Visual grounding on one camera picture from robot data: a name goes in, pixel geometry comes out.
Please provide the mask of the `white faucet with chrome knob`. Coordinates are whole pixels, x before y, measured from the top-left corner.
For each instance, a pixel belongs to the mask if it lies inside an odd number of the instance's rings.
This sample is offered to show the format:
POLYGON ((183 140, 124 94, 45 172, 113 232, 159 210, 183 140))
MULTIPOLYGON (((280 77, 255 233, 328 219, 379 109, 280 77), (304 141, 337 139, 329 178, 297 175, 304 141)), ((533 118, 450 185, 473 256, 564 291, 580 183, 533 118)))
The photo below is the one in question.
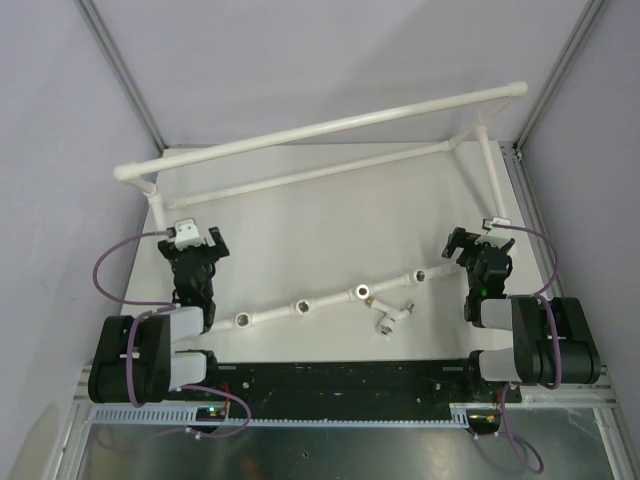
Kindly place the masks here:
POLYGON ((412 314, 414 303, 408 302, 403 308, 396 309, 377 299, 374 299, 370 307, 383 314, 383 317, 378 321, 376 325, 376 331, 382 336, 390 338, 393 335, 397 324, 400 321, 408 318, 412 314))

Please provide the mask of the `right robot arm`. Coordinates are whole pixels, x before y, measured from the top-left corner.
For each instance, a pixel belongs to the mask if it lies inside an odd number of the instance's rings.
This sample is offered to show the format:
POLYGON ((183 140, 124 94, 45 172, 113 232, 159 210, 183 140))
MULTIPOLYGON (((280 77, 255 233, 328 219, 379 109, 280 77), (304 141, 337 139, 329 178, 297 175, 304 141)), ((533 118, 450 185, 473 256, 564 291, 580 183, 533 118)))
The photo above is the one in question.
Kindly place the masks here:
POLYGON ((602 363, 580 301, 575 297, 546 299, 541 292, 508 294, 513 272, 513 238, 476 234, 462 227, 448 236, 442 256, 454 257, 469 286, 464 319, 479 329, 505 331, 512 345, 476 350, 469 355, 472 369, 462 376, 464 393, 486 400, 498 382, 541 385, 594 384, 602 363))

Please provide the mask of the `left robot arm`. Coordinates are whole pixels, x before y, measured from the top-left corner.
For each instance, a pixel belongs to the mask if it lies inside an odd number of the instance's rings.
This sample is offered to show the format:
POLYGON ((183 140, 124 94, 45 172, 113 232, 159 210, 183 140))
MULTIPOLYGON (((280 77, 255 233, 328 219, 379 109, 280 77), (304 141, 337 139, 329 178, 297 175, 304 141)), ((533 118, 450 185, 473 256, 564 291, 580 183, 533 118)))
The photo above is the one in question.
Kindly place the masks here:
POLYGON ((214 324, 216 303, 213 278, 216 263, 230 255, 220 230, 211 227, 212 239, 199 235, 181 240, 179 228, 144 232, 129 237, 102 253, 92 270, 96 290, 120 305, 140 306, 138 316, 116 315, 104 320, 92 360, 88 381, 89 398, 98 404, 129 403, 137 408, 164 401, 180 388, 172 381, 171 350, 180 325, 207 333, 214 324), (157 247, 168 261, 174 290, 169 301, 134 301, 119 298, 99 283, 101 264, 119 248, 146 237, 159 237, 157 247))

